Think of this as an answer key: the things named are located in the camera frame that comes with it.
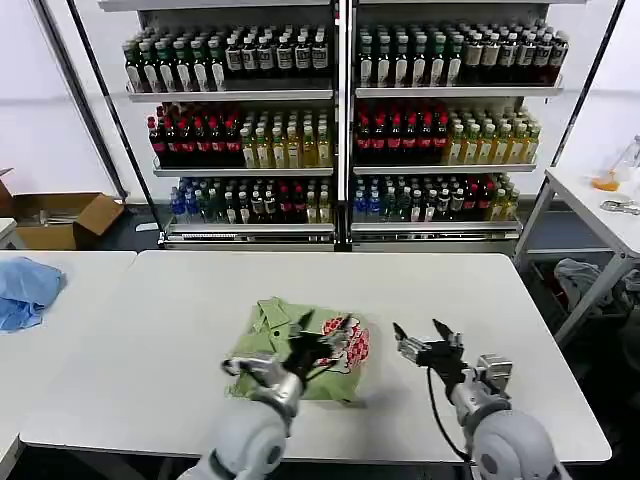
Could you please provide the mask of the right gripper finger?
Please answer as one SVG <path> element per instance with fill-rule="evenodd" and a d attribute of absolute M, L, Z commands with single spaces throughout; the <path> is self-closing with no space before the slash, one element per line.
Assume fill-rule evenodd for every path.
<path fill-rule="evenodd" d="M 459 332 L 452 331 L 445 323 L 433 319 L 434 327 L 441 339 L 435 342 L 439 350 L 463 350 L 462 336 Z"/>
<path fill-rule="evenodd" d="M 422 364 L 421 355 L 426 351 L 426 344 L 414 337 L 409 337 L 396 322 L 393 323 L 393 329 L 397 350 L 401 356 L 414 364 Z"/>

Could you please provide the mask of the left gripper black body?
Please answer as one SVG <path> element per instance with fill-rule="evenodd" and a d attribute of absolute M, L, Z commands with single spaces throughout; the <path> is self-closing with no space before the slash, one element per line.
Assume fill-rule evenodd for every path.
<path fill-rule="evenodd" d="M 327 337 L 319 333 L 299 333 L 288 339 L 290 353 L 282 362 L 282 367 L 296 375 L 302 383 L 310 379 L 310 372 L 320 359 L 331 358 L 333 348 Z"/>

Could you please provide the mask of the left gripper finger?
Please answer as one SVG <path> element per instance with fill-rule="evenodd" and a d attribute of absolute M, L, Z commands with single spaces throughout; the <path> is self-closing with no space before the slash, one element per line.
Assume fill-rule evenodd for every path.
<path fill-rule="evenodd" d="M 321 344 L 326 346 L 331 353 L 338 353 L 344 349 L 349 343 L 351 321 L 351 314 L 338 317 L 335 321 L 335 327 L 325 333 L 321 338 Z"/>
<path fill-rule="evenodd" d="M 302 339 L 312 338 L 316 335 L 315 332 L 309 331 L 308 327 L 315 313 L 314 309 L 311 309 L 304 313 L 296 322 L 290 324 L 288 339 Z"/>

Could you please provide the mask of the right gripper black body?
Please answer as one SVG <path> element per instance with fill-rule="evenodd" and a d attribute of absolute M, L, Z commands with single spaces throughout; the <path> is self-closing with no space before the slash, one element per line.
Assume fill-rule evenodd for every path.
<path fill-rule="evenodd" d="M 429 341 L 417 353 L 418 366 L 430 367 L 447 388 L 453 388 L 465 380 L 464 348 L 449 341 Z"/>

